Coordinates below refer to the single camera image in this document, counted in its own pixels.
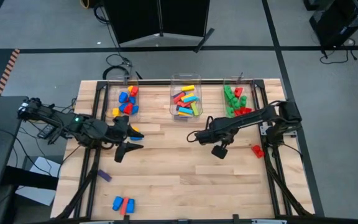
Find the purple block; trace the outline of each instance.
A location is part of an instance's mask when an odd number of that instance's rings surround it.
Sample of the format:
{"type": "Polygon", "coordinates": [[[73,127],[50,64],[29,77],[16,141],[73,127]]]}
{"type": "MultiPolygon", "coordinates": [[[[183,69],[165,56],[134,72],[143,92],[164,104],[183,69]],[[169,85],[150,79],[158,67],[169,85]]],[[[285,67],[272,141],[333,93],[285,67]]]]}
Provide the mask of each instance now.
{"type": "Polygon", "coordinates": [[[98,170],[98,175],[103,178],[105,181],[110,182],[111,177],[109,174],[105,173],[103,170],[98,170]]]}
{"type": "Polygon", "coordinates": [[[184,93],[186,94],[184,91],[181,91],[180,93],[176,94],[176,95],[173,95],[172,98],[175,99],[177,96],[179,96],[181,93],[184,93]]]}

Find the floor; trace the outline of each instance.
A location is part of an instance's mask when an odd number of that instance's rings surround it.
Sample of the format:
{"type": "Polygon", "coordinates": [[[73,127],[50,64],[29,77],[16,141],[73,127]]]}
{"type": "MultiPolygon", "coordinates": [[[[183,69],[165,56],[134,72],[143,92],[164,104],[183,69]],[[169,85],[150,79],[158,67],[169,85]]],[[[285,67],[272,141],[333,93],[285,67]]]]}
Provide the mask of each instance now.
{"type": "MultiPolygon", "coordinates": [[[[249,46],[241,50],[122,54],[132,60],[134,70],[144,78],[193,72],[203,78],[240,73],[249,78],[281,78],[287,94],[294,94],[303,117],[325,215],[358,218],[358,61],[323,65],[317,48],[283,48],[318,45],[308,24],[312,12],[306,11],[302,0],[267,0],[279,43],[274,45],[264,1],[211,0],[208,27],[216,31],[206,45],[249,46]],[[275,50],[282,52],[285,64],[278,62],[275,50]]],[[[352,38],[358,45],[358,31],[352,38]]],[[[157,37],[122,46],[191,46],[197,42],[157,37]]],[[[106,26],[98,23],[92,10],[83,9],[78,1],[4,1],[0,8],[0,49],[20,49],[22,53],[3,95],[36,96],[45,103],[69,105],[81,80],[101,79],[108,67],[104,60],[109,55],[108,47],[114,46],[106,26]]],[[[329,59],[344,57],[345,51],[338,51],[329,59]]],[[[35,128],[23,125],[35,133],[35,128]]],[[[41,155],[33,139],[23,135],[19,138],[31,156],[41,155]]],[[[41,142],[41,148],[47,156],[62,158],[65,141],[60,139],[53,146],[41,142]]],[[[22,162],[24,155],[18,153],[22,162]]],[[[22,207],[17,223],[47,219],[48,211],[50,208],[42,206],[22,207]]]]}

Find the blue block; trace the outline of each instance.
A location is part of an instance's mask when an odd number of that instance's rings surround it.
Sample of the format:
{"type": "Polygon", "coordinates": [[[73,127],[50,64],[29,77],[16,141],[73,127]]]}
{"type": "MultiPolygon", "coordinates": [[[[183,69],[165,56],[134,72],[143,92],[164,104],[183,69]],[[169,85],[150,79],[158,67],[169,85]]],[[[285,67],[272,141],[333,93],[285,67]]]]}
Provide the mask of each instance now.
{"type": "Polygon", "coordinates": [[[121,92],[121,94],[119,95],[118,101],[120,103],[125,103],[127,101],[127,98],[128,98],[128,94],[121,92]]]}
{"type": "Polygon", "coordinates": [[[134,105],[136,103],[136,97],[134,96],[129,97],[129,102],[134,105]]]}
{"type": "Polygon", "coordinates": [[[184,99],[183,102],[188,103],[188,102],[196,101],[196,100],[198,100],[197,96],[191,96],[191,97],[188,97],[188,98],[184,99]]]}
{"type": "Polygon", "coordinates": [[[112,203],[112,209],[114,211],[118,211],[119,207],[121,207],[122,202],[124,201],[124,199],[122,197],[116,197],[116,199],[114,199],[114,202],[112,203]]]}
{"type": "Polygon", "coordinates": [[[120,107],[119,107],[119,111],[121,111],[122,113],[124,112],[125,107],[127,106],[127,103],[123,103],[120,107]]]}
{"type": "Polygon", "coordinates": [[[183,108],[183,107],[180,107],[180,108],[179,108],[179,111],[180,111],[180,112],[187,113],[187,114],[193,114],[193,110],[191,110],[191,109],[186,109],[186,108],[183,108]]]}
{"type": "Polygon", "coordinates": [[[139,140],[142,140],[143,138],[141,137],[131,137],[131,140],[132,141],[139,141],[139,140]]]}
{"type": "Polygon", "coordinates": [[[132,113],[131,113],[131,115],[136,114],[138,111],[139,111],[139,106],[134,106],[134,107],[132,108],[132,113]]]}
{"type": "Polygon", "coordinates": [[[126,212],[127,213],[135,212],[135,199],[129,199],[126,212]]]}

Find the orange striped tape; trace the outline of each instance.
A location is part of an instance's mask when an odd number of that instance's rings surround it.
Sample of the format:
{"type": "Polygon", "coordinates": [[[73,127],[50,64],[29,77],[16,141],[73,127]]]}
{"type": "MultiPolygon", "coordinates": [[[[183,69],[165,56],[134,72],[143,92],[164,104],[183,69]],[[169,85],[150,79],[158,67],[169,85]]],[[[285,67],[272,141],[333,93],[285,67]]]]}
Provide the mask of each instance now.
{"type": "Polygon", "coordinates": [[[9,79],[9,76],[11,75],[11,72],[12,72],[13,66],[15,65],[15,62],[17,60],[17,57],[19,56],[19,52],[20,52],[19,49],[15,49],[14,51],[12,51],[11,57],[6,64],[5,71],[2,74],[1,79],[0,79],[0,96],[5,89],[7,80],[9,79]]]}

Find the red block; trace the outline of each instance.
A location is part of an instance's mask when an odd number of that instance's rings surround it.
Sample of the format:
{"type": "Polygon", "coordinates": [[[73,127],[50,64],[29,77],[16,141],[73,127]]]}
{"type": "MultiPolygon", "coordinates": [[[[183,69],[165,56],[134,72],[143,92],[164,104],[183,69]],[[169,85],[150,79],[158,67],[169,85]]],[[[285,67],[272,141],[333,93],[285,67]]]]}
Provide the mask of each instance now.
{"type": "Polygon", "coordinates": [[[131,96],[136,96],[139,88],[137,86],[132,87],[131,96]]]}
{"type": "Polygon", "coordinates": [[[129,201],[129,198],[128,197],[124,197],[124,201],[121,205],[121,211],[120,211],[120,214],[121,215],[125,215],[126,211],[127,211],[127,205],[128,205],[128,201],[129,201]]]}
{"type": "Polygon", "coordinates": [[[252,146],[252,150],[258,159],[265,156],[265,153],[260,149],[260,146],[252,146]]]}
{"type": "Polygon", "coordinates": [[[174,103],[178,103],[180,101],[180,98],[184,97],[185,93],[180,93],[177,97],[173,99],[174,103]]]}
{"type": "Polygon", "coordinates": [[[248,114],[248,113],[251,113],[252,112],[252,109],[251,108],[241,108],[241,113],[242,114],[248,114]]]}
{"type": "Polygon", "coordinates": [[[234,96],[236,96],[237,98],[240,98],[241,93],[242,93],[242,88],[236,88],[234,90],[234,96]]]}
{"type": "Polygon", "coordinates": [[[241,114],[241,110],[234,110],[234,115],[240,116],[241,114]]]}
{"type": "Polygon", "coordinates": [[[179,101],[178,102],[178,105],[181,106],[181,107],[190,107],[192,102],[188,102],[188,103],[184,103],[182,101],[179,101]]]}
{"type": "Polygon", "coordinates": [[[128,115],[131,115],[133,107],[134,107],[134,105],[132,103],[128,103],[128,105],[124,109],[124,113],[128,114],[128,115]]]}

